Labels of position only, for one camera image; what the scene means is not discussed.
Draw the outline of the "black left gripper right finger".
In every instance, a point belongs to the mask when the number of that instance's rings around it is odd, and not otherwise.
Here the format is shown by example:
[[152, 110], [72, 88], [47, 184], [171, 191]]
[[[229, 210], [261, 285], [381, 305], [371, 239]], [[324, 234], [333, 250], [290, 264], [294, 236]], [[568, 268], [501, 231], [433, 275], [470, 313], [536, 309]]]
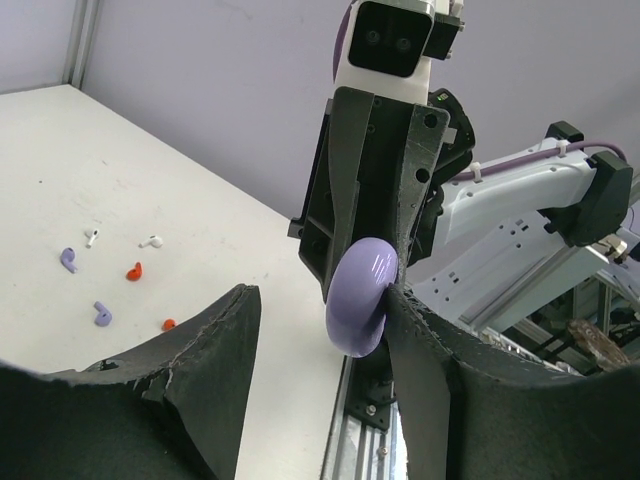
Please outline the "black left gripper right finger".
[[579, 377], [492, 345], [399, 287], [385, 338], [413, 479], [635, 479], [639, 369]]

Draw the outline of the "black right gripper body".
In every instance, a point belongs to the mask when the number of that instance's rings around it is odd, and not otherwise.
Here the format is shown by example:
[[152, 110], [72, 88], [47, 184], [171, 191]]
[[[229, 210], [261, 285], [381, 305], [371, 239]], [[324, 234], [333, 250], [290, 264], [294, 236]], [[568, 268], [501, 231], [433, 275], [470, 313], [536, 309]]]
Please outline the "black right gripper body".
[[[401, 148], [413, 107], [418, 104], [373, 95], [370, 127], [375, 130], [368, 137], [360, 164], [360, 190], [351, 245], [362, 238], [374, 237], [387, 241], [396, 250], [394, 223]], [[323, 292], [328, 291], [332, 280], [326, 280], [325, 275], [334, 227], [328, 173], [329, 122], [333, 98], [328, 101], [324, 113], [302, 213], [291, 220], [288, 232], [289, 236], [299, 240], [299, 257], [319, 281]], [[443, 186], [469, 166], [475, 146], [470, 119], [449, 90], [441, 88], [429, 93], [424, 106], [445, 110], [449, 114], [449, 123], [421, 212], [412, 231], [413, 243], [407, 267], [431, 255], [436, 220], [443, 213]]]

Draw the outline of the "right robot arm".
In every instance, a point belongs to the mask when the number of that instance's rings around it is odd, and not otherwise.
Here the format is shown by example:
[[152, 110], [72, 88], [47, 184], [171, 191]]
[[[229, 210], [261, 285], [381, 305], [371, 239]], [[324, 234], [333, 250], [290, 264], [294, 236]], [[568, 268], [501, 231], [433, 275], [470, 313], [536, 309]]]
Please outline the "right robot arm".
[[473, 146], [445, 90], [425, 105], [349, 87], [329, 100], [289, 233], [333, 336], [378, 331], [390, 283], [448, 320], [504, 330], [611, 261], [633, 178], [618, 147], [564, 122], [484, 164]]

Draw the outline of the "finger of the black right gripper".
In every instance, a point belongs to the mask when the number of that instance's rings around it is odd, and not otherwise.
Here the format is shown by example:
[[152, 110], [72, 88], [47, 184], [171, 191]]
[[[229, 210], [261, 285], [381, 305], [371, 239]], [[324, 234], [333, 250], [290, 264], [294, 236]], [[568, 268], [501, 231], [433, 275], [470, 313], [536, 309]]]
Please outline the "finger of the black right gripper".
[[403, 141], [396, 189], [394, 241], [398, 255], [396, 283], [403, 285], [410, 259], [412, 231], [421, 212], [449, 123], [445, 110], [413, 107]]
[[339, 87], [333, 98], [328, 138], [328, 173], [334, 213], [325, 279], [331, 280], [351, 245], [359, 197], [360, 164], [371, 131], [374, 95]]

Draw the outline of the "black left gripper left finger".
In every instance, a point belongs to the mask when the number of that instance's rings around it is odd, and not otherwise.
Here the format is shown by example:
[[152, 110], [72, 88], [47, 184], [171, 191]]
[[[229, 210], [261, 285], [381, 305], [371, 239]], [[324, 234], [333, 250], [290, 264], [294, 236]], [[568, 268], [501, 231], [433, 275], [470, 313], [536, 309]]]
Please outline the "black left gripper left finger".
[[261, 321], [239, 284], [190, 320], [83, 371], [1, 368], [5, 479], [231, 479]]

